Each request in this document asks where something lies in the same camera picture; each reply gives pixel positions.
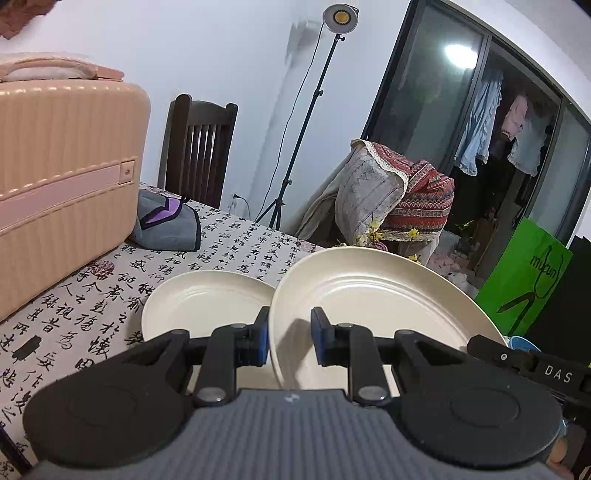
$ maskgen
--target green shopping bag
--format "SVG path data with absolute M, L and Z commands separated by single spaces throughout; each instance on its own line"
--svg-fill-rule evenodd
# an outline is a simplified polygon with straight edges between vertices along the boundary
M 503 335 L 523 335 L 572 256 L 556 238 L 524 218 L 475 302 Z

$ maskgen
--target tripod stand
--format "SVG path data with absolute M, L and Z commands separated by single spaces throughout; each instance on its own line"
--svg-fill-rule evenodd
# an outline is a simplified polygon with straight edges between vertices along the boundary
M 322 82 L 324 81 L 326 71 L 329 69 L 329 64 L 332 59 L 332 55 L 335 52 L 336 44 L 339 42 L 339 40 L 345 41 L 345 38 L 337 33 L 335 35 L 332 47 L 330 48 L 329 56 L 326 59 L 326 63 L 324 64 L 322 74 L 320 75 L 320 80 L 318 81 L 318 85 L 316 87 L 316 90 L 314 91 L 314 95 L 312 96 L 312 101 L 310 102 L 310 107 L 308 108 L 306 119 L 304 120 L 304 124 L 302 125 L 300 130 L 300 136 L 298 137 L 297 142 L 295 143 L 294 152 L 291 155 L 290 164 L 287 167 L 287 172 L 285 172 L 285 178 L 283 178 L 283 183 L 281 183 L 281 190 L 279 191 L 279 195 L 256 219 L 256 222 L 259 223 L 267 215 L 267 213 L 269 213 L 271 209 L 274 208 L 273 214 L 271 215 L 271 222 L 269 223 L 269 228 L 279 230 L 279 227 L 281 226 L 281 208 L 285 205 L 285 203 L 283 203 L 283 196 L 285 195 L 285 190 L 287 189 L 287 186 L 291 185 L 291 171 L 294 167 L 294 164 L 296 163 L 296 157 L 300 150 L 301 141 L 303 140 L 304 134 L 306 133 L 306 128 L 308 127 L 308 123 L 310 122 L 310 117 L 312 116 L 312 110 L 314 110 L 316 100 L 318 100 L 318 97 L 322 96 L 322 94 L 324 93 L 324 91 L 320 89 L 322 87 Z

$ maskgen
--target light blue shirt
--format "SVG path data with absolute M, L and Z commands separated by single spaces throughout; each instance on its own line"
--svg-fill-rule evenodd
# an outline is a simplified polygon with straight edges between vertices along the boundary
M 487 69 L 482 74 L 474 106 L 454 157 L 454 163 L 466 175 L 475 176 L 478 173 L 477 155 L 481 156 L 485 163 L 488 160 L 496 109 L 501 104 L 502 84 L 502 71 Z

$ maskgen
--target red patterned fabric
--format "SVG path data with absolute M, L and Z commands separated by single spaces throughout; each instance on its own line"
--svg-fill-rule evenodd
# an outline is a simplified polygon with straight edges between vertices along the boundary
M 384 238 L 397 241 L 434 239 L 443 230 L 452 207 L 454 182 L 427 161 L 412 163 L 384 145 L 373 143 L 382 160 L 408 176 L 407 191 L 380 227 Z M 418 230 L 415 238 L 410 230 Z

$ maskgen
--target calligraphy tablecloth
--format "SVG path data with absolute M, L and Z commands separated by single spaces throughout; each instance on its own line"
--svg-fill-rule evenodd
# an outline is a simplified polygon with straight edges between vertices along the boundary
M 0 424 L 32 463 L 35 455 L 22 428 L 27 401 L 41 387 L 141 342 L 142 309 L 160 283 L 188 271 L 228 270 L 276 287 L 296 261 L 318 248 L 230 213 L 189 205 L 201 221 L 199 251 L 122 244 L 0 325 Z M 0 476 L 19 477 L 1 454 Z

